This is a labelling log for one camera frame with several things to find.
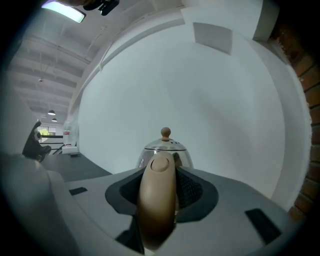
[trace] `window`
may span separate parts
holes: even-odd
[[[41,135],[56,135],[56,127],[39,126],[37,129]]]

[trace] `beige handle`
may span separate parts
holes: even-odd
[[[165,151],[155,154],[142,176],[137,217],[144,247],[155,250],[174,228],[176,169],[174,157]]]

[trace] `brick wall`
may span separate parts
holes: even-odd
[[[310,163],[294,206],[289,210],[293,220],[304,219],[312,210],[320,191],[320,64],[302,45],[295,29],[281,17],[274,27],[271,39],[276,40],[301,81],[312,118],[312,147]]]

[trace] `kettle lid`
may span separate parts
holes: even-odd
[[[171,130],[168,127],[161,129],[162,138],[152,141],[144,147],[146,150],[159,150],[159,151],[184,151],[186,147],[180,142],[169,138]]]

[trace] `stainless steel kettle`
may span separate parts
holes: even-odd
[[[171,130],[168,127],[161,129],[162,138],[154,140],[146,145],[139,157],[136,168],[146,167],[151,158],[158,152],[166,151],[173,155],[175,166],[183,166],[193,168],[190,154],[186,147],[180,142],[169,138]]]

